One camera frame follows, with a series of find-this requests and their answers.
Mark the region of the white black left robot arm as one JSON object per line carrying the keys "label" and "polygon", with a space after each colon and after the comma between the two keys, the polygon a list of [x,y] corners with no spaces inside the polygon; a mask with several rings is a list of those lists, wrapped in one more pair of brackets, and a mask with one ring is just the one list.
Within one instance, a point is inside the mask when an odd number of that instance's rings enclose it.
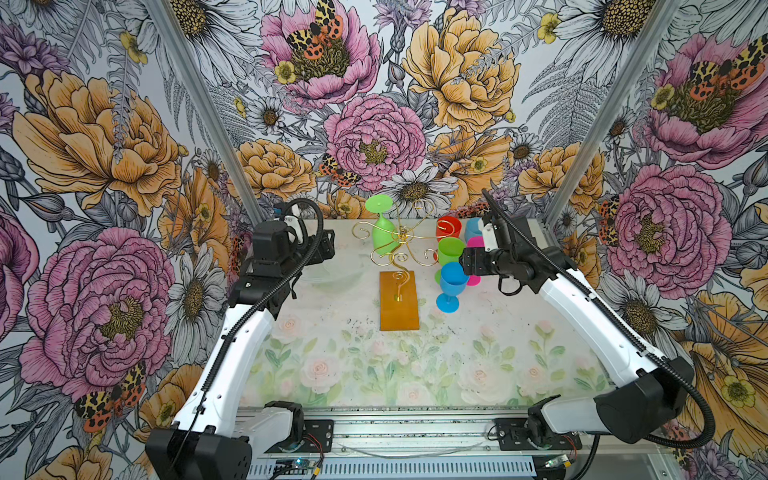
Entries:
{"label": "white black left robot arm", "polygon": [[308,265],[335,255],[335,233],[319,224],[309,234],[288,216],[258,224],[229,296],[221,334],[203,373],[170,426],[154,428],[145,452],[161,479],[244,479],[253,458],[305,439],[298,403],[272,401],[243,427],[236,425],[250,368],[270,336],[283,303]]}

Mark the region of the red wine glass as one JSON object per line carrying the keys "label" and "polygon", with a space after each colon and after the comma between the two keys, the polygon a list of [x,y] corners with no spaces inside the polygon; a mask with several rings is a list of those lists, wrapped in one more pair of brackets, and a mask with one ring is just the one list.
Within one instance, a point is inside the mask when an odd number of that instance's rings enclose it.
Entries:
{"label": "red wine glass", "polygon": [[451,215],[442,216],[436,221],[435,236],[438,240],[444,238],[460,238],[463,229],[462,222]]}

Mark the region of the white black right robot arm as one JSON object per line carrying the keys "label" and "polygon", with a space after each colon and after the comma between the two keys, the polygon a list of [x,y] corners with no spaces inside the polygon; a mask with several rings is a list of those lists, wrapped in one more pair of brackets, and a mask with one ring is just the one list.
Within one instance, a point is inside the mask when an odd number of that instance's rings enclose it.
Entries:
{"label": "white black right robot arm", "polygon": [[[556,435],[611,435],[628,444],[648,440],[692,449],[710,439],[714,419],[694,386],[693,367],[669,358],[633,330],[587,281],[576,263],[533,219],[487,214],[480,222],[483,246],[460,257],[465,273],[514,279],[554,307],[596,355],[613,387],[591,397],[546,398],[529,407],[526,429],[535,445]],[[657,430],[677,418],[687,401],[704,415],[691,440],[668,440]]]}

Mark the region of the pink wine glass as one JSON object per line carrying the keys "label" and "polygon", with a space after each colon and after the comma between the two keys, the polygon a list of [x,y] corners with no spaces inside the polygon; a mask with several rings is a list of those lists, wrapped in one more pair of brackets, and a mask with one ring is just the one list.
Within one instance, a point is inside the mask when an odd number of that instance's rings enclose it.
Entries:
{"label": "pink wine glass", "polygon": [[481,237],[475,237],[468,241],[465,253],[466,258],[463,260],[464,273],[468,276],[468,286],[477,286],[481,283],[482,277],[486,273],[486,268],[483,265],[483,239]]}

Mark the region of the green wine glass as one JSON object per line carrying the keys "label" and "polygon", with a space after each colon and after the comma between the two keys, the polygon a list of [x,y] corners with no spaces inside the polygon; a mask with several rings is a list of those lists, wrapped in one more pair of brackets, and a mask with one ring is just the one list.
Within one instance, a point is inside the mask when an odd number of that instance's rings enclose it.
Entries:
{"label": "green wine glass", "polygon": [[365,202],[365,208],[378,215],[371,230],[371,236],[374,252],[380,256],[390,254],[399,246],[397,227],[386,217],[386,213],[392,209],[393,204],[392,198],[384,194],[374,195]]}
{"label": "green wine glass", "polygon": [[456,237],[447,236],[439,240],[437,251],[439,269],[435,274],[437,283],[440,283],[442,267],[449,263],[457,263],[465,248],[465,242]]}

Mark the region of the light blue wine glass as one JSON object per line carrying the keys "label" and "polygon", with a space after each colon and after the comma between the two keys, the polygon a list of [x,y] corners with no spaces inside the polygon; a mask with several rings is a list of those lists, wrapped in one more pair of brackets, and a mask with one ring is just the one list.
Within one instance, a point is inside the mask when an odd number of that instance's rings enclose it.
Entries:
{"label": "light blue wine glass", "polygon": [[481,218],[470,218],[465,225],[464,239],[466,241],[483,235],[484,223]]}

